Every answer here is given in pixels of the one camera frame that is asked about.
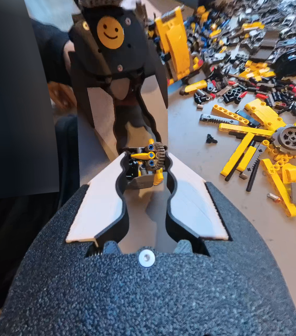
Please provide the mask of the grey gear brick assembly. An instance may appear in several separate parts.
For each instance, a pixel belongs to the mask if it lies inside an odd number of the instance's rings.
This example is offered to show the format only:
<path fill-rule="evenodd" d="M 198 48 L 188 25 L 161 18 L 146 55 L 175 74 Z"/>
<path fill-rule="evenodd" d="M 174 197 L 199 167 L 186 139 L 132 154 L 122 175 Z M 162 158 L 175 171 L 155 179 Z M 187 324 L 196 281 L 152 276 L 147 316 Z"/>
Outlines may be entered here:
<path fill-rule="evenodd" d="M 143 165 L 146 170 L 157 171 L 163 169 L 167 147 L 154 139 L 148 140 L 148 145 L 129 147 L 132 159 Z"/>

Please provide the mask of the pile of loose brick parts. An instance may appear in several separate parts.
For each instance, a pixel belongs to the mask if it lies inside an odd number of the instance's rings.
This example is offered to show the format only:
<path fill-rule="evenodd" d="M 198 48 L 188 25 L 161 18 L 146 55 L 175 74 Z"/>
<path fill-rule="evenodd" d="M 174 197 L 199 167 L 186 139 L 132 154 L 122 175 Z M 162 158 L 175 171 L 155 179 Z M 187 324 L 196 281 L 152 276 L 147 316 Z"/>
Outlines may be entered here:
<path fill-rule="evenodd" d="M 280 55 L 296 48 L 296 1 L 183 1 L 194 12 L 185 21 L 191 51 L 218 102 L 238 105 L 249 92 L 279 114 L 292 113 L 296 83 L 277 78 Z"/>

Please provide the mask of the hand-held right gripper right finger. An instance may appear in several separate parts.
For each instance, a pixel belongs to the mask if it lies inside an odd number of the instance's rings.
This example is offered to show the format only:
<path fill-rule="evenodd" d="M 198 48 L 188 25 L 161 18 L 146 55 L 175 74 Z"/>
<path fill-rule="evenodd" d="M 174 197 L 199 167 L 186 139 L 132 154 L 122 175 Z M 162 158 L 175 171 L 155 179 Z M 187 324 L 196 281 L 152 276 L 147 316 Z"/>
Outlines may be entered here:
<path fill-rule="evenodd" d="M 166 229 L 176 241 L 229 240 L 229 234 L 206 187 L 206 180 L 166 152 L 167 188 Z"/>

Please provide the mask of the wooden desk leg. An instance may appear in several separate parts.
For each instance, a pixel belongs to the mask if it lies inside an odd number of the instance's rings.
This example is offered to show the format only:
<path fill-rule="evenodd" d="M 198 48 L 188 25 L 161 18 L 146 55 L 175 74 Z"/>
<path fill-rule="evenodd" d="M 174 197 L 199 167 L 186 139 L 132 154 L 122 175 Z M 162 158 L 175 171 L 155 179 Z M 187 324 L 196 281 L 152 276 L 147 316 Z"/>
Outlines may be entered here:
<path fill-rule="evenodd" d="M 58 82 L 49 82 L 50 99 L 60 110 L 71 110 L 77 107 L 77 100 L 72 88 Z"/>

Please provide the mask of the grey toothed rack beam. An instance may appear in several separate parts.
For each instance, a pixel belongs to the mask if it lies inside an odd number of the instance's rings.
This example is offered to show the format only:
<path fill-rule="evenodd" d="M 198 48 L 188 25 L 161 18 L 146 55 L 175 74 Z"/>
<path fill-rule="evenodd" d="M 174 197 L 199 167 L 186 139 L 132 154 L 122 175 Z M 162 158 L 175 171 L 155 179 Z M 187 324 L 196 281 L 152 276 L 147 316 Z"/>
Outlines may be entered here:
<path fill-rule="evenodd" d="M 239 174 L 239 177 L 243 180 L 247 180 L 250 178 L 251 173 L 259 159 L 259 157 L 265 152 L 267 148 L 267 145 L 260 143 L 259 146 L 257 147 L 255 153 L 253 154 L 253 156 L 250 159 L 250 162 L 248 163 L 247 167 L 245 168 L 245 170 L 243 172 L 241 172 Z"/>
<path fill-rule="evenodd" d="M 207 122 L 207 123 L 214 123 L 214 124 L 230 124 L 230 125 L 236 125 L 239 126 L 238 120 L 228 119 L 220 116 L 215 115 L 209 115 L 209 114 L 201 114 L 199 121 L 201 122 Z"/>

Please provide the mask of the yellow pointed panel brick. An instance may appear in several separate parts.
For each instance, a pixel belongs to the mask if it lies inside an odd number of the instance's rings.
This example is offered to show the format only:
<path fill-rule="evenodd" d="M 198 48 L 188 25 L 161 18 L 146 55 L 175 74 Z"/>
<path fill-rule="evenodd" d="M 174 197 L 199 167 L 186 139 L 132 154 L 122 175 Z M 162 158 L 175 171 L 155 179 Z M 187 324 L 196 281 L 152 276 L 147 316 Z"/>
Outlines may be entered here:
<path fill-rule="evenodd" d="M 207 88 L 207 81 L 201 80 L 198 82 L 195 82 L 193 84 L 188 84 L 180 89 L 179 94 L 181 96 L 184 95 L 190 95 L 191 93 L 194 93 L 197 90 L 202 90 Z"/>

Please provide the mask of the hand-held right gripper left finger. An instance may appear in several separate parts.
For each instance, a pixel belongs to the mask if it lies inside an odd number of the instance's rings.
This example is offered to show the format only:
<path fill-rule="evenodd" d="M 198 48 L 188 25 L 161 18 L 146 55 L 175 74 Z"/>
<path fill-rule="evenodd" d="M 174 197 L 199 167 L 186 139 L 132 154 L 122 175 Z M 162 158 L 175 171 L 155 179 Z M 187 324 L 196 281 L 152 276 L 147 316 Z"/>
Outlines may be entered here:
<path fill-rule="evenodd" d="M 119 243 L 129 231 L 124 199 L 129 154 L 123 152 L 87 184 L 87 191 L 68 231 L 65 242 L 94 242 L 103 248 L 107 241 Z"/>

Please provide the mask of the partly built yellow brick vehicle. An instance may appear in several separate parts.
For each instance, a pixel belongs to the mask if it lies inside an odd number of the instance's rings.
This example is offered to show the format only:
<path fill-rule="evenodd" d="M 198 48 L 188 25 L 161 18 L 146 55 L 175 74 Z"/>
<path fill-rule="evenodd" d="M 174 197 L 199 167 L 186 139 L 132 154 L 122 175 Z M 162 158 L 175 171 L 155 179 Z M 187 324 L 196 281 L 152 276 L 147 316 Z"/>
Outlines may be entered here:
<path fill-rule="evenodd" d="M 165 68 L 167 86 L 178 81 L 184 83 L 199 73 L 203 60 L 191 51 L 182 12 L 184 5 L 155 17 L 147 28 Z"/>

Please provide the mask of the person's left forearm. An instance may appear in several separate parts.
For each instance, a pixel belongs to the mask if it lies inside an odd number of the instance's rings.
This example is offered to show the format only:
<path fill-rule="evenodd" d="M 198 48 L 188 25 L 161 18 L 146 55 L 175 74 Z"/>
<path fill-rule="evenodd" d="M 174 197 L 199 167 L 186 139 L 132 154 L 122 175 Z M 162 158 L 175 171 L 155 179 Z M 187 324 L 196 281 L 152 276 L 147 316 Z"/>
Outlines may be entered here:
<path fill-rule="evenodd" d="M 64 47 L 69 42 L 68 32 L 58 27 L 31 19 L 47 83 L 57 82 L 71 86 L 64 60 Z"/>

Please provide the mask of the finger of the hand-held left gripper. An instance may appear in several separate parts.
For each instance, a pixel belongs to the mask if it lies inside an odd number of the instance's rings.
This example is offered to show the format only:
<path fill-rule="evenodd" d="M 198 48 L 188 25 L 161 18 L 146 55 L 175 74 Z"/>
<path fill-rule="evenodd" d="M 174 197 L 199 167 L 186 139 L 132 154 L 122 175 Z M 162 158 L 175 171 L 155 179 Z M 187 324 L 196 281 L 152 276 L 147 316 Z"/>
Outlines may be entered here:
<path fill-rule="evenodd" d="M 117 118 L 117 93 L 112 85 L 87 88 L 95 132 L 111 162 L 119 156 L 124 137 Z"/>
<path fill-rule="evenodd" d="M 143 80 L 137 89 L 137 100 L 153 138 L 168 146 L 168 110 L 156 75 Z"/>

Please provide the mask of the light grey desk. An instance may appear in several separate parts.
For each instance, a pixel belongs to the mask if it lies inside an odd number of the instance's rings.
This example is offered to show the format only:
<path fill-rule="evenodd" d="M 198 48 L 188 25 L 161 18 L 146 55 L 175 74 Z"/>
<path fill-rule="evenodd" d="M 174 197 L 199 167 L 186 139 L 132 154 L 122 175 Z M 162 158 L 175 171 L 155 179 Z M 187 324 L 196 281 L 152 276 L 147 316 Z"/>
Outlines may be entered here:
<path fill-rule="evenodd" d="M 296 217 L 285 215 L 283 208 L 267 198 L 274 193 L 261 167 L 251 192 L 247 182 L 235 172 L 230 181 L 220 174 L 239 140 L 217 125 L 200 123 L 192 97 L 179 95 L 180 82 L 168 89 L 168 148 L 170 152 L 208 182 L 212 182 L 226 198 L 253 224 L 270 248 L 279 265 L 296 306 Z M 217 144 L 206 144 L 211 134 Z M 169 191 L 166 181 L 161 186 L 126 191 L 129 232 L 119 243 L 123 253 L 133 253 L 145 246 L 160 252 L 172 252 L 176 243 L 168 236 L 164 218 Z"/>

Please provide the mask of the black brick tyre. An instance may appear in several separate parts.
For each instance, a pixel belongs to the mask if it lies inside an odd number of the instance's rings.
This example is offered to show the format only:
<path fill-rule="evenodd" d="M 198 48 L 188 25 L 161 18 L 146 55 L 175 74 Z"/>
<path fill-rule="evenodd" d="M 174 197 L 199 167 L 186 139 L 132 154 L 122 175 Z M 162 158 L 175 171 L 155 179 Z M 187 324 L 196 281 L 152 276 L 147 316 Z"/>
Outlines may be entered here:
<path fill-rule="evenodd" d="M 276 59 L 272 66 L 276 77 L 283 78 L 296 73 L 296 48 L 291 48 Z"/>

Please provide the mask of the yellow beam with holes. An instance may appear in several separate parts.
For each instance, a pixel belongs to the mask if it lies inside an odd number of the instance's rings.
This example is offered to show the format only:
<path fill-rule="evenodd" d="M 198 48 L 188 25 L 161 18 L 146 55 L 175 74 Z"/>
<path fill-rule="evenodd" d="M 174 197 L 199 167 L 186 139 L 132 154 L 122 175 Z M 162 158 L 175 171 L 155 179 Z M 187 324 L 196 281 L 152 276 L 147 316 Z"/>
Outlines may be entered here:
<path fill-rule="evenodd" d="M 231 112 L 229 110 L 227 110 L 224 107 L 221 107 L 217 104 L 213 105 L 212 108 L 212 112 L 213 114 L 226 118 L 226 119 L 230 119 L 230 120 L 235 120 L 239 123 L 239 125 L 242 126 L 247 126 L 249 125 L 249 120 L 247 120 L 246 118 L 242 117 L 241 115 L 235 113 L 235 112 Z"/>

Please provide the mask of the person's left hand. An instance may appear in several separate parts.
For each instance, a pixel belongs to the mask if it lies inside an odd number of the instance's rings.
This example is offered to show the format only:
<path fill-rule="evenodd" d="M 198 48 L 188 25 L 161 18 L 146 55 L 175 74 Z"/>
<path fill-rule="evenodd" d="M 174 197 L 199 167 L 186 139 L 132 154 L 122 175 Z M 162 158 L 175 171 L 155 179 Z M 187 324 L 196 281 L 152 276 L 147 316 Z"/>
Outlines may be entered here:
<path fill-rule="evenodd" d="M 67 72 L 71 69 L 70 53 L 75 52 L 75 46 L 71 40 L 68 40 L 63 48 L 63 59 Z"/>

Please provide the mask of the person's legs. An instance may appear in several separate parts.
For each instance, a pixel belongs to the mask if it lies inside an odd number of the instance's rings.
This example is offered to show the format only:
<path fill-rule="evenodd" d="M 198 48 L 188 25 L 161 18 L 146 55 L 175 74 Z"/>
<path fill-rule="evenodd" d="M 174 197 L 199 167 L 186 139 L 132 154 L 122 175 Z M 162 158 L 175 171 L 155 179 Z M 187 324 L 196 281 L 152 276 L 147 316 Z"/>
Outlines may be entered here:
<path fill-rule="evenodd" d="M 55 133 L 59 192 L 0 199 L 0 309 L 28 248 L 41 229 L 79 189 L 77 116 L 59 118 Z"/>

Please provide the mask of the small yellow grey brick assembly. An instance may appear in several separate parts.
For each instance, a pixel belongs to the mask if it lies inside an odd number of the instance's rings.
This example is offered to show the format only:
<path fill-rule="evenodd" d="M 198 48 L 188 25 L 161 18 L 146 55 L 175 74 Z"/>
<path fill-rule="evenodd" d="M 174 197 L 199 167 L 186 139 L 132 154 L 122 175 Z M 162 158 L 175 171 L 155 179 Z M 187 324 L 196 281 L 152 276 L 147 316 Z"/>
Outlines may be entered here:
<path fill-rule="evenodd" d="M 140 190 L 157 186 L 163 182 L 165 164 L 163 166 L 163 169 L 157 171 L 146 170 L 143 165 L 139 164 L 136 160 L 131 158 L 130 152 L 127 150 L 127 148 L 129 147 L 123 148 L 123 152 L 129 154 L 129 169 L 126 172 L 128 189 Z"/>

